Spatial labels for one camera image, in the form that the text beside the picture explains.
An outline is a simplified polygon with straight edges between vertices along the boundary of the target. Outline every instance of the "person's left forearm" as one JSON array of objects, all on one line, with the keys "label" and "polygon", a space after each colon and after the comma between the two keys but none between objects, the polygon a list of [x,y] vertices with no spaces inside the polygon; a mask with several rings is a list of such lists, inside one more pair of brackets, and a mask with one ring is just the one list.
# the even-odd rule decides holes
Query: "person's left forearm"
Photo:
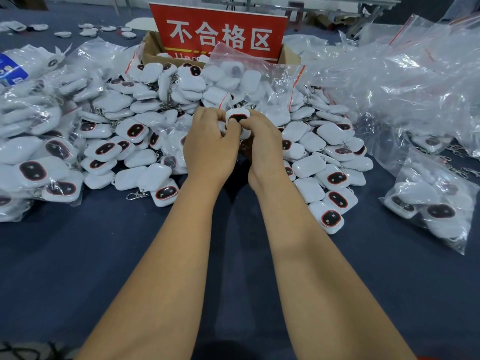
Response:
[{"label": "person's left forearm", "polygon": [[209,182],[187,178],[161,230],[76,360],[190,359],[218,193]]}]

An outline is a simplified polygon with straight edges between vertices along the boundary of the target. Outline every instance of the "person's right hand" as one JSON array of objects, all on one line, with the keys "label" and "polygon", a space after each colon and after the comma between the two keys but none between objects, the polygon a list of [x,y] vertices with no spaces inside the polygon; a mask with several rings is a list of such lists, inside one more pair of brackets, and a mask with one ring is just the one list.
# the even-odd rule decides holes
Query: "person's right hand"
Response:
[{"label": "person's right hand", "polygon": [[250,138],[243,142],[243,153],[251,161],[248,182],[258,195],[272,180],[288,177],[283,165],[282,134],[254,110],[250,110],[249,118],[240,120],[240,125],[251,131]]}]

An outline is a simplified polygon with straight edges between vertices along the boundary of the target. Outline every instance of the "person's right forearm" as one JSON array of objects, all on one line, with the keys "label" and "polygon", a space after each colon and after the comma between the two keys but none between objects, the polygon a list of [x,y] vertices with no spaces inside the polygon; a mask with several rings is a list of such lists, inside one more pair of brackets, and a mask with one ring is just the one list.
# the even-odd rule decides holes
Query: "person's right forearm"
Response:
[{"label": "person's right forearm", "polygon": [[257,192],[299,360],[406,360],[411,350],[289,178]]}]

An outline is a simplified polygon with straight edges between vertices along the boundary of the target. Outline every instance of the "hand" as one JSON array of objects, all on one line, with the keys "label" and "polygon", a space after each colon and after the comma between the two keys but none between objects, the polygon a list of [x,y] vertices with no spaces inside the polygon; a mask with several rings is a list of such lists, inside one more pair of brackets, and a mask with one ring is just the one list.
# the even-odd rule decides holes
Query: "hand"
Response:
[{"label": "hand", "polygon": [[242,128],[232,119],[225,137],[222,137],[218,121],[225,121],[225,111],[197,108],[185,138],[183,155],[189,178],[208,181],[206,184],[220,189],[235,167]]},{"label": "hand", "polygon": [[248,182],[258,195],[272,180],[287,177],[282,134],[269,119],[254,110],[250,110],[249,118],[240,120],[240,125],[251,131],[250,138],[243,142],[243,153],[251,161]]}]

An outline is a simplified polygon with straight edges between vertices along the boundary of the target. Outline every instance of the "white wall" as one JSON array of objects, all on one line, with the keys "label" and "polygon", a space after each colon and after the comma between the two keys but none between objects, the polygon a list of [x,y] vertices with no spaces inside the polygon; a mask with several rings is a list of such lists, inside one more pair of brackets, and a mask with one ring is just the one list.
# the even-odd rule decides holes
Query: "white wall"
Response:
[{"label": "white wall", "polygon": [[[112,0],[48,0],[48,1],[65,1],[65,2],[76,2],[81,4],[92,4],[92,5],[113,5]],[[144,0],[129,0],[130,4],[133,7],[138,8],[148,8],[148,3]],[[174,3],[172,0],[152,0],[159,3]],[[246,0],[235,0],[238,2],[245,2]],[[262,4],[269,4],[269,5],[279,5],[279,6],[287,6],[289,1],[297,1],[297,0],[252,0],[253,3],[262,3]],[[309,9],[318,9],[318,10],[338,10],[341,9],[342,11],[348,12],[357,12],[357,4],[353,2],[339,2],[339,1],[320,1],[320,0],[298,0],[303,1],[306,8]],[[117,0],[119,6],[125,6],[125,0]],[[201,4],[201,7],[207,7],[211,9],[224,9],[225,6],[222,5],[214,5],[214,4]],[[244,11],[242,8],[237,7],[237,11]],[[277,15],[285,15],[285,11],[273,11],[274,14]],[[295,19],[296,13],[292,13],[292,19]]]}]

